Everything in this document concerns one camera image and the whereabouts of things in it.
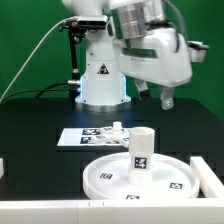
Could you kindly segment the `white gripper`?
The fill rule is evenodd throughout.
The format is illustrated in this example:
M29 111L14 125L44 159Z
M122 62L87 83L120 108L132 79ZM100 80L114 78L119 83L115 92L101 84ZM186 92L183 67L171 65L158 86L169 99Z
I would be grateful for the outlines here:
M137 78L134 83L142 100L150 98L145 81L162 85L163 110L174 106L172 87L188 83L192 77L188 47L183 36L173 28L155 29L141 38L114 39L113 49L119 70Z

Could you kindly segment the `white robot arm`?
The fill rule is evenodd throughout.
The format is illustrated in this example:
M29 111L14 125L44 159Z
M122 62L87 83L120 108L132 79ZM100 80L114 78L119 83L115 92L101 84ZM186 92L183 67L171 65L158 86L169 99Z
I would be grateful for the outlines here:
M127 105L126 79L141 97L149 82L161 88L162 108L173 107L173 92L190 81L192 69L186 28L170 23L170 0L61 0L74 17L68 26L75 40L86 39L86 71L78 105L98 111Z

